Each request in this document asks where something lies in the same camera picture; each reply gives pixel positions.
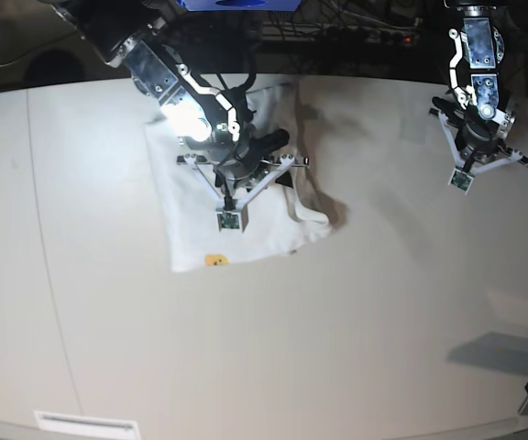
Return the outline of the blue box at top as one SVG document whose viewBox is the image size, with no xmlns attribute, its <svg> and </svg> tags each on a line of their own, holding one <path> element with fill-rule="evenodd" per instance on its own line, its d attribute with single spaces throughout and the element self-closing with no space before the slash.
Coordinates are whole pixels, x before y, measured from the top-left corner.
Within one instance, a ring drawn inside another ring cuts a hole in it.
<svg viewBox="0 0 528 440">
<path fill-rule="evenodd" d="M 301 0 L 181 0 L 188 11 L 281 11 L 293 12 Z"/>
</svg>

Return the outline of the white label strip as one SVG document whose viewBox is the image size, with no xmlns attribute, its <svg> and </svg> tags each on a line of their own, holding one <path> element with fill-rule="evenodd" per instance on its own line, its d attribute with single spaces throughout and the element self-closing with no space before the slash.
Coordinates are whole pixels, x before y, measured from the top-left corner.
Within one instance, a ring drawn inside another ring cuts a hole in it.
<svg viewBox="0 0 528 440">
<path fill-rule="evenodd" d="M 139 439 L 135 421 L 77 416 L 56 412 L 34 411 L 38 428 L 64 435 L 105 439 Z"/>
</svg>

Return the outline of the power strip with red light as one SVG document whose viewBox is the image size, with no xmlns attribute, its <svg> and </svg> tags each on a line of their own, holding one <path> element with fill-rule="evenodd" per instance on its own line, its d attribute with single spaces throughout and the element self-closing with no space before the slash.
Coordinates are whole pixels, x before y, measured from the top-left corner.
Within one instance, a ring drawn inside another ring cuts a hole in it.
<svg viewBox="0 0 528 440">
<path fill-rule="evenodd" d="M 333 40 L 402 47 L 415 46 L 420 39 L 417 33 L 408 30 L 375 27 L 329 27 L 324 34 Z"/>
</svg>

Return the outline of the white printed T-shirt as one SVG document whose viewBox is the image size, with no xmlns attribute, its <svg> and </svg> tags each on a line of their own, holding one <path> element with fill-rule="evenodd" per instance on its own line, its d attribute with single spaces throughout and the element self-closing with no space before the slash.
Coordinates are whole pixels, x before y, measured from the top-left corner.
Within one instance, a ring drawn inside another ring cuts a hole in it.
<svg viewBox="0 0 528 440">
<path fill-rule="evenodd" d="M 328 237 L 333 226 L 306 169 L 290 168 L 247 205 L 243 230 L 223 229 L 206 185 L 176 161 L 187 148 L 172 122 L 156 117 L 145 126 L 148 158 L 170 245 L 174 272 L 239 264 L 290 254 Z"/>
</svg>

